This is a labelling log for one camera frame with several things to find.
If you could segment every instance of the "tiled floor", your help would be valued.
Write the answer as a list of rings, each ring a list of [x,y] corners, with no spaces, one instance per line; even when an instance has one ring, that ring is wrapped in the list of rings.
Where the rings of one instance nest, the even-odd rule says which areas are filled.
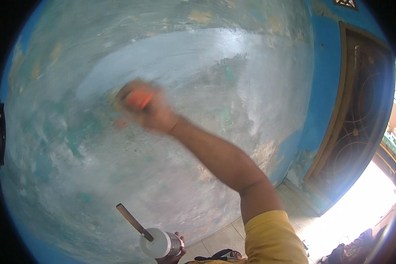
[[[281,184],[276,192],[283,202],[296,234],[309,244],[310,257],[308,261],[309,264],[313,264],[313,261],[328,255],[340,243],[347,244],[353,241],[388,211],[391,205],[396,202],[396,199],[393,198],[393,187],[390,184],[391,182],[388,182],[382,172],[379,172],[379,169],[370,163],[349,192],[322,217],[318,217],[285,185]],[[244,255],[244,239],[244,225],[242,219],[239,218],[213,235],[188,246],[186,255],[179,263],[192,261],[196,256],[209,257],[226,248],[237,250]],[[146,262],[146,264],[150,263],[155,264],[156,261]]]

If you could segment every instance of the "wooden handle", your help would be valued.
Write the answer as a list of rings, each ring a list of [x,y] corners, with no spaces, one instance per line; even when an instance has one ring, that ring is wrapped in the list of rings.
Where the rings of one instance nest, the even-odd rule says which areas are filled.
[[[135,227],[136,230],[138,230],[139,233],[143,234],[145,238],[152,242],[154,238],[152,235],[145,230],[145,228],[142,227],[142,225],[133,217],[133,215],[130,214],[130,212],[123,206],[123,204],[118,204],[116,205],[116,209],[119,210],[119,212],[128,220],[128,222]]]

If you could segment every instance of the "yellow shirt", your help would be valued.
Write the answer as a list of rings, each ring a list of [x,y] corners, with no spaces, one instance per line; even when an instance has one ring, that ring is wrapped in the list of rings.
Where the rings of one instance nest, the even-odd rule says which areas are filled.
[[[245,225],[245,233],[248,259],[190,261],[188,264],[308,264],[304,245],[295,234],[285,211],[273,210],[255,216]]]

